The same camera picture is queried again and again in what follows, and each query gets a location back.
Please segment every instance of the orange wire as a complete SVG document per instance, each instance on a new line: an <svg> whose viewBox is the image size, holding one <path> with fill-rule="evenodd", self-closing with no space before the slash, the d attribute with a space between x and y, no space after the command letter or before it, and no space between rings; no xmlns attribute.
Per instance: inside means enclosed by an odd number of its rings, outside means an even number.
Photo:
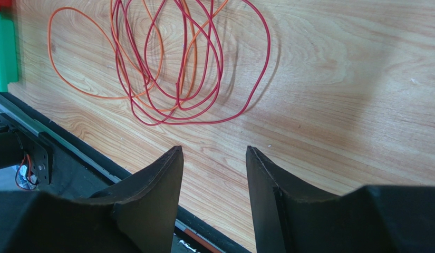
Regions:
<svg viewBox="0 0 435 253"><path fill-rule="evenodd" d="M186 1L185 0L181 0L182 3L185 6L185 11L188 15L190 15L189 13L189 9L187 7ZM146 9L146 12L148 14L148 16L150 17L150 20L153 21L152 15L150 14L150 11L146 5L145 0L142 0L143 4L144 4L144 8ZM228 0L225 0L221 6L213 13L213 17L215 17L224 7L225 5L228 3ZM125 49L123 48L123 46L121 45L119 38L116 36L115 33L115 27L113 24L113 20L112 20L112 4L113 4L113 0L110 0L110 24L111 24L111 33L112 36L114 37L119 49L124 53L125 57L127 58L127 60L130 62L130 64L133 66L133 68L138 71L141 75L144 75L144 73L142 72L142 70L140 70L129 58L127 52L125 51ZM82 11L80 11L79 9L73 8L73 7L61 7L56 9L50 16L49 18L49 23L47 25L47 51L49 53L49 61L52 65L53 70L56 72L56 74L58 75L58 77L67 85L69 85L70 87L74 88L75 90L77 90L78 92L87 95L87 96L91 96L93 98L98 98L98 99L107 99L107 100L121 100L121 99L128 99L128 96L117 96L117 97L110 97L110 96L100 96L100 95L95 95L89 92L86 92L82 89L79 89L78 87L76 87L75 85L73 85L71 82L69 82L68 80L66 80L63 75L61 75L61 73L58 71L58 69L55 66L54 60L53 60L53 56L52 56L52 47L51 47L51 37L52 37L52 22L53 22L53 18L55 17L55 15L60 12L60 11L64 11L64 10L72 10L75 11L79 14L81 14L83 17L85 17L86 19L88 19L90 22L92 22L99 30L100 32L105 36L105 38L107 39L108 43L110 44L112 50L114 53L116 53L116 49L113 46L113 43L111 42L110 38L107 36L107 34L105 33L105 31L100 27L100 25L97 24L97 22L95 22L91 17L89 17L88 15L84 14ZM204 28L207 24L209 23L208 20L206 20L206 22L201 26L202 28ZM194 34L194 37L192 38L192 40L190 41L188 48L186 50L186 55L189 55L190 49L192 46L194 46L194 66L193 66L193 73L192 73L192 79L191 79L191 83L189 85L189 89L188 92L186 94L186 98L189 96L190 92L192 91L192 87L194 85L195 82L195 76L196 76L196 70L197 70L197 42L196 39L198 37L199 34L201 34L201 31L198 31L197 33L195 33L194 31L194 25L192 22L190 22L190 26L191 26L191 32ZM162 62L163 62L163 56L164 56L164 46L163 46L163 42L162 42L162 37L161 37L161 33L158 29L158 27L156 25L154 25L155 27L155 31L157 33L158 36L158 40L160 41L160 63L158 66L158 70L157 70L157 74L156 77L154 78L155 80L158 79L160 73L161 73L161 68L162 68ZM185 59L185 62L183 63L184 65L187 64L188 59ZM120 67L121 69L123 68L122 63L120 60L118 60L118 67ZM180 90L182 91L182 87L184 84L184 80L185 80L185 71L186 68L183 68L183 72L181 74L181 79L180 79ZM124 75L124 79L125 81L129 84L129 80L127 79L127 77ZM152 84L148 87L148 90L152 89L154 86L154 82L152 82ZM144 106L153 109L150 105L144 103L139 97L142 95L145 95L145 91L141 92L139 94L134 94L133 90L132 90L132 97L133 98L137 98L137 100L139 102L141 102ZM178 105L173 106L170 109L163 109L163 110L159 110L161 112L168 112L168 111L172 111L175 110L178 107Z"/></svg>

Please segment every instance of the black cylinder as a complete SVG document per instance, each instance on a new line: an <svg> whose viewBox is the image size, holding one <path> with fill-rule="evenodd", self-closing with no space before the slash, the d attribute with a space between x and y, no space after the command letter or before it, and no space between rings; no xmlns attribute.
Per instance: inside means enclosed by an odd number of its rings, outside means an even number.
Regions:
<svg viewBox="0 0 435 253"><path fill-rule="evenodd" d="M23 158L18 133L0 133L0 169L19 164Z"/></svg>

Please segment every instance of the teal bin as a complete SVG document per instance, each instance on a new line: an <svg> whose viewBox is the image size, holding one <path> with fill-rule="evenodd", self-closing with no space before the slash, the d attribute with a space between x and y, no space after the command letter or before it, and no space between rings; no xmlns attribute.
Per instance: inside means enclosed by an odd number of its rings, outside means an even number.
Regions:
<svg viewBox="0 0 435 253"><path fill-rule="evenodd" d="M8 84L18 81L16 41L13 21L0 13L0 92L8 91Z"/></svg>

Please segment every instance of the wood grain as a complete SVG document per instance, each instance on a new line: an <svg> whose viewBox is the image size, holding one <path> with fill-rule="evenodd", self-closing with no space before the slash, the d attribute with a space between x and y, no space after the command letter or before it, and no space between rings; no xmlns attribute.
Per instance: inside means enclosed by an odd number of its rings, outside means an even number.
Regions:
<svg viewBox="0 0 435 253"><path fill-rule="evenodd" d="M149 20L134 2L142 38ZM271 64L249 111L233 121L148 128L127 101L88 98L65 85L47 56L49 15L73 6L108 28L106 0L15 1L21 81L10 92L131 172L182 145L180 204L250 251L256 249L247 145L337 194L367 183L435 185L435 0L253 3L270 25ZM181 22L172 4L160 22L166 70L181 59ZM226 86L204 120L237 111L259 74L266 42L254 15L230 1L217 20ZM92 24L60 14L53 42L66 78L96 94L122 94L109 45Z"/></svg>

